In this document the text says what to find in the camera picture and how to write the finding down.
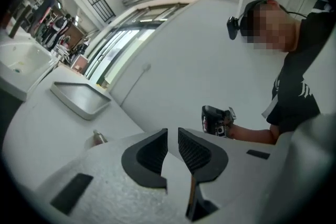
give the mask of white sink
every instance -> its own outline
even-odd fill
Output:
[[[26,101],[58,59],[33,39],[0,39],[0,88]]]

